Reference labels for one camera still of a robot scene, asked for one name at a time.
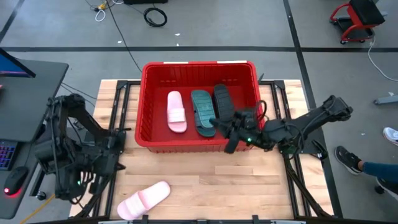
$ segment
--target gray concrete floor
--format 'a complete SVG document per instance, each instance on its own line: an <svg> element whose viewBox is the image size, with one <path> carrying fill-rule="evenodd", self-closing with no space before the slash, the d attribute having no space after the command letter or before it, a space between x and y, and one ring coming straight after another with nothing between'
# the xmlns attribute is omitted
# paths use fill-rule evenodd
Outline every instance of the gray concrete floor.
<svg viewBox="0 0 398 224"><path fill-rule="evenodd" d="M11 15L16 0L0 1L0 30ZM89 0L99 4L99 0ZM328 22L334 8L344 1L290 0L302 47L368 47L365 44L339 44L338 32ZM194 1L170 0L157 5L169 17L163 28L149 27L142 15L125 6L114 6L115 18L128 46L266 46L293 47L282 1ZM386 22L376 29L375 47L398 47L395 26L398 2L380 0L387 10ZM144 10L148 5L136 6ZM95 22L95 13L84 1L26 0L1 47L122 47L121 37L109 11L103 22ZM96 95L104 78L140 78L141 74L127 52L10 52L23 59L66 62L70 65L64 82ZM295 52L202 51L202 52L132 52L139 66L153 61L250 60L264 79L301 79ZM390 76L398 78L394 53L372 54L374 61ZM344 123L324 126L326 145L344 145L364 160L398 162L398 148L382 136L383 127L398 129L398 104L374 106L373 100L398 93L397 84L387 81L370 64L366 53L304 53L308 75L317 105L329 95L342 96L354 108L353 117ZM60 89L59 95L67 94ZM396 221L398 202L373 191L375 180L365 175L352 176L331 157L333 175L346 218ZM46 177L42 189L53 193L53 177ZM17 223L42 202L25 196L13 220ZM65 219L70 205L53 200L30 222Z"/></svg>

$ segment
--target pink slide sandal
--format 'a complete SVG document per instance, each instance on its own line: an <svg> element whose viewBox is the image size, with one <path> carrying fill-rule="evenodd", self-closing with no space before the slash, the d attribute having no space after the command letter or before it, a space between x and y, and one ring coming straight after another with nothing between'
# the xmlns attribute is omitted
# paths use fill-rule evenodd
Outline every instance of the pink slide sandal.
<svg viewBox="0 0 398 224"><path fill-rule="evenodd" d="M166 199L169 194L169 184L160 181L122 201L118 205L118 214L124 220L135 220Z"/></svg>
<svg viewBox="0 0 398 224"><path fill-rule="evenodd" d="M182 105L181 94L178 91L171 91L167 95L167 124L175 133L182 133L187 130L185 109Z"/></svg>

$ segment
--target red plastic crate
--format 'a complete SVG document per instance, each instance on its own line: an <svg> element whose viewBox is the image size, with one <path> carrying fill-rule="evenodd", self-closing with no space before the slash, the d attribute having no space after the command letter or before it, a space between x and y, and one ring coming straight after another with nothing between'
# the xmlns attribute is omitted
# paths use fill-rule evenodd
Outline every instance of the red plastic crate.
<svg viewBox="0 0 398 224"><path fill-rule="evenodd" d="M154 62L142 71L136 125L136 142L151 152L224 151L227 139L216 132L206 138L196 131L192 90L210 95L217 84L225 84L236 110L255 107L260 100L256 69L251 62ZM167 94L181 93L187 130L175 133L167 126ZM240 142L237 151L252 148Z"/></svg>

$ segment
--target jeans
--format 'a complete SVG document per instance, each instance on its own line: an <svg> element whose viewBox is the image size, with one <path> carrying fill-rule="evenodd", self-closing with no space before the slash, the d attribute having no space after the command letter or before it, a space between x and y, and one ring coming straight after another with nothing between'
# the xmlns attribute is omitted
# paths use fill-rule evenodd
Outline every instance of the jeans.
<svg viewBox="0 0 398 224"><path fill-rule="evenodd" d="M363 172L386 181L398 183L398 165L364 162Z"/></svg>

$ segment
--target sneaker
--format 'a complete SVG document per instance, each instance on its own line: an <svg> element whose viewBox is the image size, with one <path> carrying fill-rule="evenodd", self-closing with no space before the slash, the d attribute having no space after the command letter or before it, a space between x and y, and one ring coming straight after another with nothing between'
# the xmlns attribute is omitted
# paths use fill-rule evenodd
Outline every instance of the sneaker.
<svg viewBox="0 0 398 224"><path fill-rule="evenodd" d="M383 129L383 135L388 141L398 146L398 131L387 127Z"/></svg>
<svg viewBox="0 0 398 224"><path fill-rule="evenodd" d="M336 159L343 164L350 173L354 175L358 175L362 173L362 171L358 168L358 163L361 161L358 156L355 156L352 152L348 152L343 146L338 146L335 149Z"/></svg>

